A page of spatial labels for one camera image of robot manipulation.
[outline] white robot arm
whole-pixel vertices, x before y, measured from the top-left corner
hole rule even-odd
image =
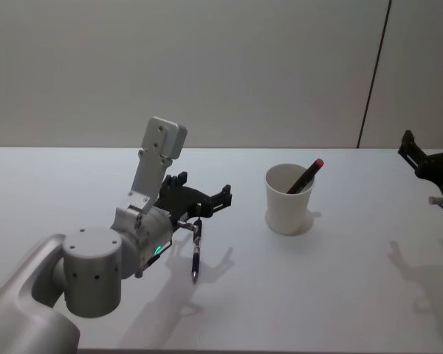
[[[189,218],[209,218],[231,205],[229,185],[209,197],[183,187],[187,173],[164,179],[186,134],[181,125],[150,119],[133,185],[113,225],[53,235],[24,258],[0,289],[0,353],[75,353],[79,329],[52,309],[62,293],[77,316],[112,312],[120,304],[121,280],[141,277],[171,246],[175,230],[195,232]]]

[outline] cup rim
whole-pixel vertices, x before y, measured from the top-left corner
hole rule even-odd
[[[315,186],[315,177],[314,177],[314,178],[313,178],[313,181],[312,181],[312,184],[310,185],[310,187],[309,187],[308,189],[306,189],[306,190],[303,190],[303,191],[300,192],[300,193],[288,194],[288,193],[279,192],[278,190],[275,190],[274,188],[271,187],[271,185],[270,185],[269,182],[267,181],[267,174],[269,173],[269,171],[270,171],[272,168],[277,167],[277,166],[281,166],[281,165],[283,165],[283,164],[275,164],[274,166],[271,166],[271,167],[266,171],[266,173],[264,174],[264,183],[265,183],[266,186],[267,186],[270,190],[272,190],[273,192],[275,192],[275,193],[277,193],[277,194],[279,194],[279,195],[283,195],[283,196],[285,196],[285,197],[287,197],[287,198],[294,198],[294,197],[296,197],[296,196],[298,197],[298,196],[300,196],[300,195],[304,195],[304,194],[310,192],[310,191],[312,190],[313,186]],[[302,168],[305,169],[305,170],[307,169],[307,167],[302,166],[301,164],[293,164],[293,165],[295,165],[295,166],[299,166],[299,167],[302,167]]]

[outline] marker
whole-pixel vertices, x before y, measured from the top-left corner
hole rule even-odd
[[[200,264],[200,240],[202,239],[202,220],[197,219],[193,225],[197,226],[193,233],[193,256],[192,256],[192,283],[196,284],[199,279],[199,264]]]
[[[310,181],[315,177],[315,174],[323,166],[322,159],[316,159],[315,162],[310,166],[302,176],[294,183],[292,187],[289,188],[287,194],[297,194],[302,192],[303,188],[310,183]]]

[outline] paper cup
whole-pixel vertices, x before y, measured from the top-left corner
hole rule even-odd
[[[278,234],[294,234],[305,221],[315,179],[310,181],[302,192],[287,194],[287,190],[305,170],[305,167],[297,164],[278,164],[266,173],[266,222]]]

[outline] table surface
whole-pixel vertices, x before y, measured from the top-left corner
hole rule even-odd
[[[318,157],[303,234],[275,234],[265,172]],[[42,237],[111,225],[137,162],[135,149],[0,148],[0,284]],[[443,211],[427,204],[439,191],[395,150],[185,149],[168,172],[183,170],[188,186],[233,191],[204,223],[199,283],[180,230],[109,315],[59,300],[80,347],[443,353]]]

